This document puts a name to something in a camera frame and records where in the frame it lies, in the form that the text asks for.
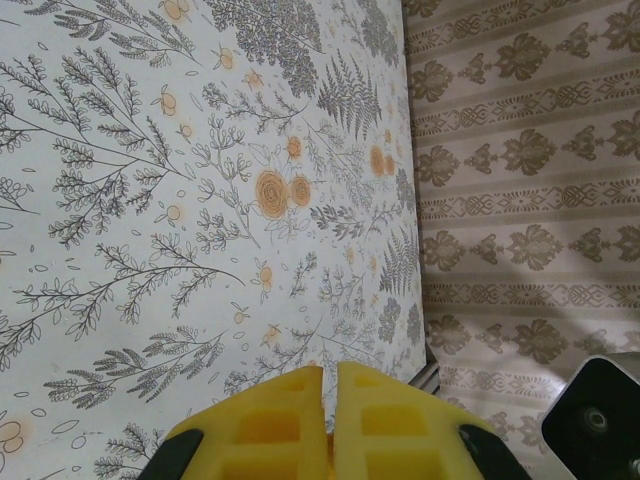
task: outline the black rubber pad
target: black rubber pad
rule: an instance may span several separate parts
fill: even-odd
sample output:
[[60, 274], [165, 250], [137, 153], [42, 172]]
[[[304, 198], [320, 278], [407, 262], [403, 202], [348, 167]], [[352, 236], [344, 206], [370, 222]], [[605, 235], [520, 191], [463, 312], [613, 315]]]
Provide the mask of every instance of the black rubber pad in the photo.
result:
[[138, 480], [180, 480], [203, 438], [204, 433], [191, 429], [165, 440]]
[[475, 425], [462, 425], [458, 433], [485, 480], [531, 480], [500, 437]]

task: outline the botanical print wallpaper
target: botanical print wallpaper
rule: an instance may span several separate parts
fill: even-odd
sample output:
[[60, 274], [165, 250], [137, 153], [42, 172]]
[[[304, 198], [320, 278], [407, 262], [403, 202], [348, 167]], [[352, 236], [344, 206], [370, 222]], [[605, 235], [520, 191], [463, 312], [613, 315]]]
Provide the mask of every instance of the botanical print wallpaper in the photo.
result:
[[640, 351], [640, 1], [404, 3], [442, 396], [533, 465], [580, 362]]
[[399, 2], [0, 5], [3, 477], [136, 478], [304, 365], [331, 428], [338, 361], [424, 366]]

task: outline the floral wallpaper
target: floral wallpaper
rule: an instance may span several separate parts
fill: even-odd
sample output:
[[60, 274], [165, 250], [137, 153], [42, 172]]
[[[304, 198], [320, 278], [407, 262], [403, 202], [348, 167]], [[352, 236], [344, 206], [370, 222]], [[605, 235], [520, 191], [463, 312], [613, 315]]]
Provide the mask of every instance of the floral wallpaper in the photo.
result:
[[424, 366], [399, 2], [0, 1], [3, 476], [136, 478], [304, 365], [332, 428], [338, 361]]
[[640, 351], [640, 1], [403, 4], [442, 397], [533, 466], [579, 364]]

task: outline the damask wallpaper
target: damask wallpaper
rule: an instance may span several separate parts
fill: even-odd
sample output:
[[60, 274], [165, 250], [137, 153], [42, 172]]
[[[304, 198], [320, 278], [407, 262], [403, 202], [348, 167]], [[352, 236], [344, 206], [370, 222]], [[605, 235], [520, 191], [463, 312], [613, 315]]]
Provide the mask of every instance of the damask wallpaper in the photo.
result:
[[520, 460], [640, 350], [640, 1], [405, 0], [429, 345]]
[[0, 476], [136, 478], [309, 364], [331, 428], [339, 360], [424, 366], [400, 2], [0, 5]]

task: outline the damask pattern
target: damask pattern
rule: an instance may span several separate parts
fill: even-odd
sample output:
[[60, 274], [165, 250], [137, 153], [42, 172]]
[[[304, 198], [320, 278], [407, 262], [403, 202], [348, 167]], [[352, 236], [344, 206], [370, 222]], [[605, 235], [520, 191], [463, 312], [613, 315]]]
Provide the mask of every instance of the damask pattern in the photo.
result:
[[331, 428], [339, 361], [424, 366], [399, 3], [0, 3], [0, 476], [136, 478], [305, 365]]
[[640, 351], [640, 1], [405, 3], [442, 396], [533, 468], [578, 365]]

